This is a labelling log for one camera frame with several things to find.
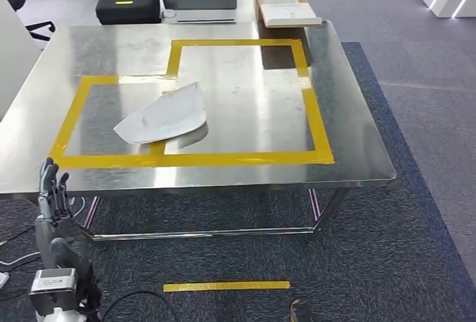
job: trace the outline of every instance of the gray carpet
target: gray carpet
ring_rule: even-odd
[[[360,42],[476,282],[476,19],[437,19],[422,0],[309,0]],[[98,25],[97,0],[27,0],[26,24]]]
[[[289,304],[298,296],[309,300],[318,321],[476,321],[474,286],[361,47],[348,43],[344,48],[395,164],[395,182],[351,193],[311,244],[298,236],[266,236],[119,242],[106,251],[94,249],[103,305],[134,289],[161,291],[164,283],[289,280],[289,290],[167,297],[180,321],[284,322],[289,321]],[[125,233],[177,225],[294,225],[309,214],[306,193],[299,191],[126,197],[100,205],[94,229]],[[25,202],[0,205],[0,239],[27,226],[35,215]],[[32,238],[30,232],[9,243],[0,258],[32,251]],[[0,300],[25,288],[38,267],[32,263],[12,272]],[[0,309],[0,321],[32,321],[33,316],[26,296],[0,303]],[[149,297],[124,301],[110,318],[170,321],[163,305]]]

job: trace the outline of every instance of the blue carpet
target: blue carpet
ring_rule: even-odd
[[[311,244],[299,236],[259,236],[121,242],[94,250],[103,305],[134,289],[161,291],[164,283],[289,280],[287,290],[167,297],[180,321],[284,322],[289,321],[289,305],[296,297],[309,300],[318,321],[476,321],[474,286],[364,53],[358,43],[343,47],[397,170],[393,184],[352,192]],[[126,233],[296,225],[309,215],[302,191],[131,196],[106,199],[93,229]],[[15,231],[14,223],[27,225],[34,216],[25,202],[4,202],[0,240]],[[26,249],[35,249],[32,234],[2,247],[0,259],[11,260]],[[13,272],[0,300],[26,287],[38,267]],[[0,302],[0,309],[0,321],[32,321],[34,315],[26,296]],[[125,300],[109,318],[170,321],[164,307],[149,297]]]

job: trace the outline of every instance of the table leg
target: table leg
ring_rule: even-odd
[[[96,210],[97,210],[97,206],[100,204],[100,200],[101,200],[101,197],[100,196],[96,196],[93,198],[93,201],[91,202],[91,206],[89,208],[89,212],[88,212],[88,215],[86,216],[86,219],[84,220],[84,224],[82,225],[83,227],[88,230],[91,227],[91,224],[93,223],[93,219],[94,218],[94,214],[96,214]]]
[[[112,240],[143,240],[143,239],[170,239],[170,238],[192,238],[202,236],[244,236],[244,235],[291,235],[305,234],[315,238],[321,226],[329,219],[333,212],[339,207],[349,192],[348,188],[338,188],[329,203],[321,210],[314,190],[309,190],[310,203],[315,217],[313,227],[292,227],[292,228],[255,228],[255,229],[235,229],[235,230],[216,230],[216,231],[177,231],[161,233],[138,233],[138,234],[93,234],[91,231],[93,219],[97,210],[100,197],[96,196],[89,208],[84,224],[81,226],[83,233],[93,242],[106,242]]]
[[[333,197],[326,205],[325,208],[319,215],[315,224],[312,227],[312,234],[306,237],[308,242],[315,239],[317,233],[321,231],[322,227],[329,220],[329,218],[334,213],[341,203],[345,198],[347,193],[350,189],[349,188],[337,188],[333,195]]]

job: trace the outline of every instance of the black case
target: black case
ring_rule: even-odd
[[[161,0],[100,0],[96,15],[102,25],[160,23]]]

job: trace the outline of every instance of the carpet border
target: carpet border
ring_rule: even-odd
[[[389,127],[379,126],[376,118],[374,117],[374,120],[379,131],[385,131],[385,135],[382,135],[382,138],[389,138],[394,143],[392,146],[395,153],[401,158],[400,160],[400,168],[404,174],[410,178],[407,181],[410,190],[420,206],[425,224],[428,228],[430,236],[453,280],[456,298],[462,309],[465,320],[468,322],[474,321],[476,318],[476,286],[473,284],[459,252],[458,252],[455,243],[448,232],[447,225],[440,214],[435,199],[433,199],[426,182],[425,182],[418,165],[411,154],[387,98],[385,97],[375,73],[365,55],[364,50],[360,42],[342,42],[342,47],[347,56],[348,52],[352,51],[360,51],[361,53],[362,59],[359,60],[349,56],[348,56],[348,59],[351,66],[354,63],[355,66],[358,67],[358,72],[355,71],[355,75],[357,77],[359,85],[360,83],[368,83],[368,89],[372,95],[367,97],[366,100],[375,100],[379,104],[376,107],[379,111],[382,112],[384,116],[388,117]]]

